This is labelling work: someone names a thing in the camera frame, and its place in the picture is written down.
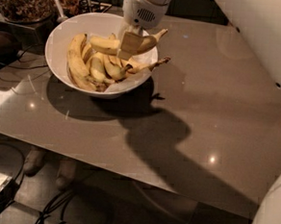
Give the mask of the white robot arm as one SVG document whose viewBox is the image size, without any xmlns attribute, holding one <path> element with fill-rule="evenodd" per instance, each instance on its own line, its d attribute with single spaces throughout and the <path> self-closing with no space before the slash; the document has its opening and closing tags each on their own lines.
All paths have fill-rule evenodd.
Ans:
<svg viewBox="0 0 281 224">
<path fill-rule="evenodd" d="M 240 29 L 274 82 L 281 85 L 281 0 L 215 0 L 229 22 Z M 122 59 L 146 53 L 143 30 L 158 26 L 170 0 L 123 0 L 116 54 Z M 252 224 L 281 224 L 281 175 L 266 193 Z"/>
</svg>

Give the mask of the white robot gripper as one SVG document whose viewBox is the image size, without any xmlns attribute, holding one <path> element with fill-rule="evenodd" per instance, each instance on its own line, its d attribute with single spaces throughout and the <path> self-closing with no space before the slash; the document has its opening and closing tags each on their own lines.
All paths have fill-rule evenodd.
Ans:
<svg viewBox="0 0 281 224">
<path fill-rule="evenodd" d="M 144 30 L 156 27 L 168 10 L 170 0 L 123 0 L 123 17 L 117 56 L 129 60 L 141 53 Z"/>
</svg>

